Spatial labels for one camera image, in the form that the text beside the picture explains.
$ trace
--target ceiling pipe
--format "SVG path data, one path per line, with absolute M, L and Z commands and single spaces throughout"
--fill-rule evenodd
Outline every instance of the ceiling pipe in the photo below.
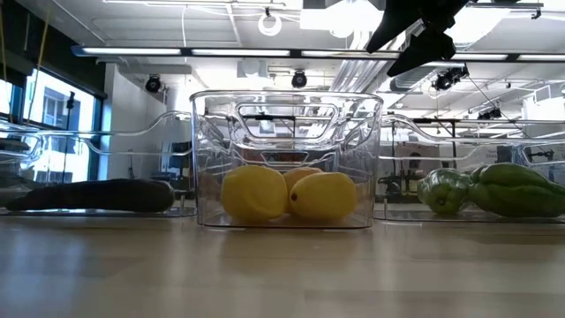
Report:
M 350 49 L 357 49 L 359 43 L 361 42 L 361 32 L 355 31 L 353 32 L 353 41 L 351 42 Z M 337 92 L 338 88 L 342 85 L 342 83 L 346 80 L 346 74 L 350 73 L 350 68 L 352 67 L 352 62 L 354 61 L 343 61 L 342 65 L 337 72 L 332 85 L 329 87 L 330 92 Z
M 106 41 L 104 39 L 102 39 L 102 37 L 100 35 L 95 33 L 90 27 L 88 27 L 86 24 L 84 24 L 79 18 L 75 17 L 74 14 L 72 14 L 68 10 L 66 10 L 57 0 L 50 0 L 50 1 L 54 5 L 56 5 L 59 9 L 61 9 L 64 13 L 66 13 L 69 17 L 71 17 L 71 19 L 74 19 L 77 23 L 79 23 L 81 27 L 83 27 L 88 32 L 90 32 L 90 34 L 92 34 L 96 39 L 100 40 L 100 42 L 102 42 L 102 43 L 106 43 Z
M 237 29 L 236 19 L 233 16 L 232 4 L 226 4 L 226 11 L 230 15 L 231 28 L 233 29 L 233 34 L 236 36 L 237 45 L 238 47 L 241 47 L 242 46 L 241 37 L 239 35 L 239 30 Z
M 368 41 L 369 41 L 369 33 L 362 32 L 361 41 L 359 42 L 358 47 L 362 49 Z M 356 66 L 354 67 L 351 76 L 348 78 L 347 82 L 343 84 L 342 91 L 344 92 L 351 92 L 351 89 L 353 88 L 353 86 L 355 86 L 356 83 L 361 84 L 364 81 L 367 81 L 366 70 L 371 68 L 370 62 L 372 61 L 356 61 L 356 62 L 357 62 Z

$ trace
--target yellow lemon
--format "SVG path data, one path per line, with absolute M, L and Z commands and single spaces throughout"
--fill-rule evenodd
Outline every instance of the yellow lemon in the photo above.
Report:
M 292 211 L 304 219 L 334 221 L 355 211 L 357 189 L 341 172 L 320 172 L 300 179 L 290 191 Z
M 283 177 L 284 177 L 284 181 L 286 181 L 286 188 L 288 190 L 288 196 L 290 197 L 290 191 L 292 190 L 292 187 L 301 179 L 307 176 L 310 176 L 311 174 L 314 173 L 319 173 L 322 172 L 321 169 L 318 168 L 311 168 L 311 167 L 301 167 L 301 168 L 295 168 L 293 170 L 288 170 L 285 173 L 283 173 Z M 292 209 L 288 208 L 288 213 L 292 213 Z
M 284 214 L 288 205 L 286 182 L 273 169 L 256 165 L 238 167 L 222 182 L 222 205 L 233 218 L 264 222 Z

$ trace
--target glass window pane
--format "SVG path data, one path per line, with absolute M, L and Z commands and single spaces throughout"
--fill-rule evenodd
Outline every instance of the glass window pane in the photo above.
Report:
M 10 83 L 0 79 L 0 112 L 4 114 L 10 113 L 11 89 Z
M 33 97 L 34 86 L 36 86 L 35 97 Z M 37 75 L 36 70 L 34 70 L 32 76 L 27 77 L 26 91 L 25 119 L 30 118 L 32 121 L 47 124 L 43 119 L 45 118 L 44 115 L 49 112 L 55 116 L 56 125 L 60 128 L 66 128 L 67 118 L 69 118 L 70 130 L 89 131 L 93 129 L 95 99 L 91 94 L 56 79 L 46 72 L 39 72 L 39 75 Z M 75 93 L 75 102 L 74 107 L 69 112 L 66 109 L 66 103 L 71 92 Z M 55 112 L 50 112 L 50 109 L 45 110 L 45 106 L 48 104 L 44 101 L 47 99 L 52 99 L 56 104 Z
M 35 98 L 32 97 L 33 93 L 29 92 L 30 89 L 34 89 L 34 86 L 36 86 Z M 66 105 L 71 92 L 75 93 L 75 102 L 74 107 L 68 110 Z M 91 94 L 45 72 L 37 74 L 37 71 L 34 71 L 34 74 L 27 78 L 25 119 L 29 116 L 32 121 L 46 125 L 63 129 L 66 129 L 68 125 L 69 130 L 90 131 L 93 129 L 94 106 L 95 99 Z M 58 182 L 87 180 L 90 154 L 84 144 L 63 137 L 51 138 L 45 151 L 49 151 L 50 154 L 43 155 L 36 164 L 37 181 L 40 178 Z

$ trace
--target ceiling light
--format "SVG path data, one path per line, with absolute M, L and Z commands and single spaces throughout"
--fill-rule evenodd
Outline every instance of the ceiling light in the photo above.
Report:
M 431 62 L 424 64 L 422 66 L 429 67 L 465 67 L 464 62 L 454 62 L 454 61 L 441 61 L 441 62 Z
M 219 57 L 287 57 L 287 49 L 193 49 L 194 56 Z
M 445 33 L 453 38 L 457 47 L 467 47 L 491 32 L 509 13 L 508 9 L 463 8 L 455 16 L 455 25 Z
M 265 20 L 268 18 L 275 19 L 275 23 L 271 27 L 265 26 Z M 271 14 L 269 16 L 267 14 L 263 14 L 259 18 L 259 22 L 257 22 L 257 28 L 263 35 L 275 36 L 281 32 L 281 29 L 283 28 L 283 22 L 281 21 L 281 17 L 279 17 L 278 14 Z
M 180 56 L 180 49 L 73 48 L 78 56 Z
M 398 58 L 398 52 L 377 51 L 369 54 L 365 51 L 356 50 L 305 50 L 302 57 L 340 57 L 340 58 L 359 58 L 359 59 L 389 59 Z
M 303 9 L 300 28 L 327 30 L 343 36 L 353 31 L 373 32 L 382 21 L 383 12 L 366 0 L 341 1 L 326 9 Z
M 563 10 L 565 3 L 563 0 L 543 0 L 544 9 L 546 10 Z
M 271 3 L 261 1 L 239 2 L 232 0 L 184 0 L 184 1 L 160 1 L 160 0 L 102 0 L 105 4 L 144 4 L 146 6 L 186 6 L 186 5 L 199 5 L 199 6 L 224 6 L 231 4 L 234 7 L 266 7 L 279 8 L 285 7 L 284 3 Z
M 518 61 L 565 62 L 565 54 L 522 54 Z
M 507 54 L 475 54 L 475 53 L 457 53 L 451 60 L 472 60 L 472 61 L 503 61 L 509 56 Z

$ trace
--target green bell pepper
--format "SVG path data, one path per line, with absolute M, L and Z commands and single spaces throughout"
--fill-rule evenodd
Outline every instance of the green bell pepper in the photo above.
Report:
M 440 215 L 454 215 L 468 205 L 471 178 L 453 169 L 438 169 L 418 181 L 418 198 Z
M 496 163 L 471 173 L 469 198 L 479 208 L 505 217 L 557 217 L 565 212 L 565 188 L 513 163 Z

